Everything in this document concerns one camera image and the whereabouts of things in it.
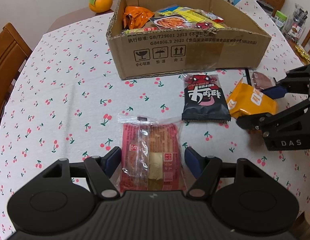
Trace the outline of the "clear packet dark meat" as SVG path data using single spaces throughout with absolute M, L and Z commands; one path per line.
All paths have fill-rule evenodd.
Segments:
M 269 77 L 261 72 L 245 68 L 247 84 L 257 90 L 264 90 L 276 85 L 274 77 Z

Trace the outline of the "crumpled orange snack bag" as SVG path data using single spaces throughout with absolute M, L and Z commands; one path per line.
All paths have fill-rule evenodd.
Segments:
M 123 14 L 123 27 L 129 30 L 140 29 L 154 15 L 154 12 L 144 7 L 127 6 Z

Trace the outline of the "cherry print tablecloth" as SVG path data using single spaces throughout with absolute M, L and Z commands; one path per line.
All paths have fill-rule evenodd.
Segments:
M 0 239 L 15 228 L 7 203 L 60 158 L 76 163 L 122 144 L 118 116 L 178 121 L 182 75 L 121 80 L 106 39 L 111 15 L 96 16 L 43 35 L 26 63 L 0 125 Z M 249 159 L 310 211 L 310 150 L 268 151 L 262 136 L 235 120 L 181 122 L 180 149 L 224 162 Z

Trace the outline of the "red clear pastry packet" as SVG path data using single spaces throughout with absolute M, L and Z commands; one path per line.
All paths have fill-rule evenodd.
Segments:
M 123 125 L 120 191 L 184 191 L 180 118 L 119 115 L 118 122 Z

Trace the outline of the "brown cardboard box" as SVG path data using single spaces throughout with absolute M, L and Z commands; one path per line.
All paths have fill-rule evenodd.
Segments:
M 211 12 L 223 18 L 226 27 L 123 32 L 127 7 L 157 12 L 170 5 Z M 123 80 L 211 69 L 256 68 L 271 41 L 254 20 L 224 0 L 119 0 L 106 37 Z

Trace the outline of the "orange fruit with leaf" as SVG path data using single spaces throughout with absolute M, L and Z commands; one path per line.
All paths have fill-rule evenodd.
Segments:
M 91 11 L 100 14 L 111 9 L 113 0 L 89 0 Z

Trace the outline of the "green lid jar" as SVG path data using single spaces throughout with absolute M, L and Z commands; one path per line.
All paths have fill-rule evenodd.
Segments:
M 282 30 L 286 24 L 288 17 L 285 14 L 283 14 L 281 11 L 277 10 L 273 19 L 274 19 L 275 25 L 280 30 Z

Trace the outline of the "white red small packet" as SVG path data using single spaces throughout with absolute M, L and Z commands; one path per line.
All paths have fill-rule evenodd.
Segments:
M 202 11 L 202 15 L 205 16 L 206 18 L 209 18 L 210 20 L 216 22 L 216 23 L 223 23 L 224 19 L 216 16 L 215 14 L 213 14 L 212 12 L 206 12 L 206 11 Z

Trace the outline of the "black red snack packet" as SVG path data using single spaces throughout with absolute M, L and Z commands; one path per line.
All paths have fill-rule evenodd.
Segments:
M 183 121 L 230 121 L 231 115 L 218 75 L 184 76 Z

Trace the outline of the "clear jar of pens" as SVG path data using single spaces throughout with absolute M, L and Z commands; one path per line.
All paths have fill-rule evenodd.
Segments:
M 307 18 L 308 11 L 304 10 L 301 5 L 296 3 L 293 14 L 286 21 L 283 30 L 284 36 L 293 42 L 298 42 L 304 33 Z

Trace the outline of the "wooden chair at left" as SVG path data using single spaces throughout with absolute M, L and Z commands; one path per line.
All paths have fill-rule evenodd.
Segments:
M 32 53 L 30 47 L 11 23 L 0 33 L 0 122 L 4 104 L 12 91 L 12 82 L 20 75 L 20 67 Z

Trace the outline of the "white noodle picture packet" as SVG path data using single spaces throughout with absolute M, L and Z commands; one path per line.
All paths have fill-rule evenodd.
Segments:
M 189 23 L 185 18 L 179 15 L 152 17 L 150 21 L 160 29 L 179 29 L 191 28 L 192 23 Z

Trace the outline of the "long yellow blue packet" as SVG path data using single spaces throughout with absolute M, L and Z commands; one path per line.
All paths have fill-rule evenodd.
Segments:
M 172 15 L 180 15 L 185 18 L 190 23 L 197 22 L 211 22 L 215 28 L 225 28 L 226 25 L 224 23 L 216 23 L 209 18 L 206 18 L 202 15 L 202 9 L 192 9 L 189 7 L 181 7 L 178 5 L 172 5 L 170 7 L 166 7 L 164 9 L 158 10 L 158 14 L 160 16 L 172 16 Z

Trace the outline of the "yellow green cracker packet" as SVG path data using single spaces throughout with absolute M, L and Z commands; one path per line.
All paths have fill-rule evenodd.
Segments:
M 127 29 L 122 31 L 123 34 L 135 34 L 135 33 L 145 33 L 149 31 L 158 30 L 157 27 L 147 27 L 147 28 L 139 28 L 139 29 Z

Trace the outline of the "yellow orange snack packet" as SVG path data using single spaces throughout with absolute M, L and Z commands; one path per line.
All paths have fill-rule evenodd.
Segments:
M 242 79 L 227 98 L 227 106 L 231 117 L 269 113 L 275 115 L 277 102 L 251 85 L 243 83 Z

